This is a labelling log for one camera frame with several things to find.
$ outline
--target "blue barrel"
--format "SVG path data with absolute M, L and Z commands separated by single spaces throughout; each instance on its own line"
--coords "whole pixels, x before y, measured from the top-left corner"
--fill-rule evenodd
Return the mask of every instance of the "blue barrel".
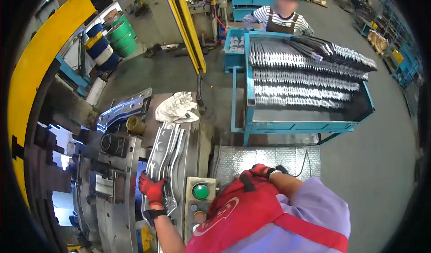
M 95 24 L 89 31 L 87 31 L 87 36 L 89 38 L 94 37 L 97 33 L 102 31 L 102 29 L 103 27 L 101 23 Z
M 114 70 L 120 60 L 120 57 L 114 52 L 104 36 L 101 36 L 100 39 L 86 51 L 103 71 Z

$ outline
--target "red work glove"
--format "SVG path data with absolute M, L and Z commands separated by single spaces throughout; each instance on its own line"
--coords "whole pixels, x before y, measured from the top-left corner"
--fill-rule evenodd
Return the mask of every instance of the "red work glove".
M 162 180 L 158 181 L 157 183 L 154 183 L 147 175 L 145 175 L 144 172 L 141 173 L 141 176 L 139 177 L 139 190 L 144 194 L 148 200 L 150 201 L 148 203 L 148 206 L 151 208 L 153 205 L 159 205 L 163 207 L 162 204 L 162 186 L 164 182 L 166 181 L 166 178 L 163 178 Z
M 261 176 L 267 179 L 269 177 L 269 174 L 267 173 L 269 169 L 270 168 L 265 166 L 264 164 L 258 163 L 253 165 L 253 167 L 250 169 L 250 172 L 254 176 Z

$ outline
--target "brown apron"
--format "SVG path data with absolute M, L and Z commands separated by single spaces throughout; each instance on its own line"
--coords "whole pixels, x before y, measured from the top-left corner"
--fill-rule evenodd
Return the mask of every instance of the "brown apron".
M 298 20 L 299 14 L 294 13 L 292 23 L 290 26 L 282 26 L 279 24 L 276 24 L 272 21 L 272 15 L 274 12 L 272 9 L 269 10 L 269 16 L 268 16 L 268 24 L 266 25 L 266 30 L 268 32 L 278 32 L 278 33 L 286 33 L 286 34 L 294 34 L 295 32 L 295 24 Z

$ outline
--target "blue cart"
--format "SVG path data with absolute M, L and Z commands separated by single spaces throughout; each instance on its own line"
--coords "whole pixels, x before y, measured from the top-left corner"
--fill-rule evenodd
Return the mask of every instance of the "blue cart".
M 248 145 L 250 134 L 299 134 L 316 133 L 322 144 L 344 132 L 353 131 L 365 118 L 375 112 L 373 101 L 365 82 L 361 93 L 355 95 L 351 108 L 345 113 L 324 111 L 279 110 L 256 106 L 254 97 L 253 71 L 249 65 L 250 38 L 286 38 L 293 35 L 273 32 L 250 31 L 244 35 L 244 60 L 246 74 L 246 106 L 244 127 L 236 127 L 237 73 L 240 66 L 233 67 L 231 131 L 244 134 L 244 146 Z

